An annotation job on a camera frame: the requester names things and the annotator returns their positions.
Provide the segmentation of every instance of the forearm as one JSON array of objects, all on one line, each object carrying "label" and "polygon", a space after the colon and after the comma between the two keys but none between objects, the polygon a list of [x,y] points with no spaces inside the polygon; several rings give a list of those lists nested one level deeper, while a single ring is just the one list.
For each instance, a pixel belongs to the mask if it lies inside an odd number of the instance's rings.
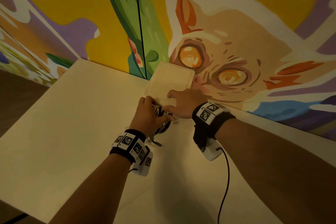
[{"label": "forearm", "polygon": [[336,219],[336,168],[303,148],[236,119],[216,139],[241,175],[283,223]]},{"label": "forearm", "polygon": [[109,155],[66,201],[50,224],[111,224],[130,166],[125,157]]}]

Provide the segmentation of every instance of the table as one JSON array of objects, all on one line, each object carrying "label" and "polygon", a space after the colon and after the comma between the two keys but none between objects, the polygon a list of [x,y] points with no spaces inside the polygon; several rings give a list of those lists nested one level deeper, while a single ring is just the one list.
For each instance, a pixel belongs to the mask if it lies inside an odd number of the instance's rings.
[{"label": "table", "polygon": [[[78,60],[0,138],[0,200],[49,222],[106,158],[148,84],[145,79]],[[285,137],[336,166],[336,143],[232,109],[237,118]],[[122,223],[215,223],[227,183],[221,155],[209,162],[192,141],[193,121],[179,120],[150,145],[147,177],[129,174],[115,218]],[[222,223],[281,223],[231,159]]]}]

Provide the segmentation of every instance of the orange eye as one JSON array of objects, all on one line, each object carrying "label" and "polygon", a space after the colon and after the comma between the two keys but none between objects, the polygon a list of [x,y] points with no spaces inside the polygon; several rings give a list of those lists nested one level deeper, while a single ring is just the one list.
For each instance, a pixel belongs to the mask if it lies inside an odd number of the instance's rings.
[{"label": "orange eye", "polygon": [[179,51],[181,62],[187,67],[202,65],[202,57],[197,48],[193,46],[182,47]]},{"label": "orange eye", "polygon": [[225,85],[238,85],[246,81],[247,74],[241,70],[226,69],[218,74],[218,79]]}]

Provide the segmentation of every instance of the wristband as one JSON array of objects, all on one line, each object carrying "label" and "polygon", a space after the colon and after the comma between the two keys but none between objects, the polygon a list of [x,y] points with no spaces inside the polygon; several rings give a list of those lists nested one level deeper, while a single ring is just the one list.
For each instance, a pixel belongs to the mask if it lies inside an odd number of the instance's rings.
[{"label": "wristband", "polygon": [[220,127],[229,119],[236,117],[230,110],[221,104],[205,102],[200,104],[192,112],[192,119],[195,122],[194,141],[199,148],[207,145],[207,138],[215,138]]},{"label": "wristband", "polygon": [[127,158],[131,164],[140,163],[149,149],[145,147],[146,136],[136,129],[127,129],[112,144],[110,154],[116,153]]}]

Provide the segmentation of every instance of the painted wall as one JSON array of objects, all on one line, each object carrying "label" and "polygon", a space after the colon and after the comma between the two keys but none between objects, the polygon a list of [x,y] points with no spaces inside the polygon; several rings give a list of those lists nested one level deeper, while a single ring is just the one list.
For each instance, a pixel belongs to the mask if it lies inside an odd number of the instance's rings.
[{"label": "painted wall", "polygon": [[336,141],[335,9],[336,0],[0,0],[0,67],[51,85],[78,58],[147,79],[171,62],[195,70],[192,87],[210,99]]}]

